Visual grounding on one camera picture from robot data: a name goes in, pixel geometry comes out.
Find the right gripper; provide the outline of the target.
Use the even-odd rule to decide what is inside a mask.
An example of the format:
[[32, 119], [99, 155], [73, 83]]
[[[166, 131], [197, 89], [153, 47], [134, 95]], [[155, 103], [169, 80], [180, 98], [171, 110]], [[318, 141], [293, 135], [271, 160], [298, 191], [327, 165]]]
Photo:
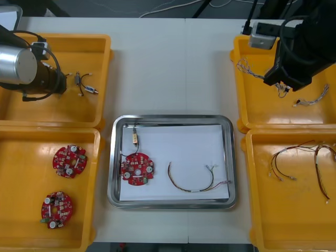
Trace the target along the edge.
[[264, 75], [264, 83], [272, 86], [282, 82], [293, 91], [298, 91], [312, 83], [308, 65], [288, 56], [284, 51], [276, 51], [273, 67]]

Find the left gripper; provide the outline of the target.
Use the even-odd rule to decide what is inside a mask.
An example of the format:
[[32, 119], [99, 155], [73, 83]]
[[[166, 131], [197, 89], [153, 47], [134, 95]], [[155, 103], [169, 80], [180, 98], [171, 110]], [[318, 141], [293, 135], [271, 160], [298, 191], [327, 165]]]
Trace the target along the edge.
[[57, 70], [51, 71], [51, 91], [54, 94], [63, 94], [67, 89], [67, 77]]

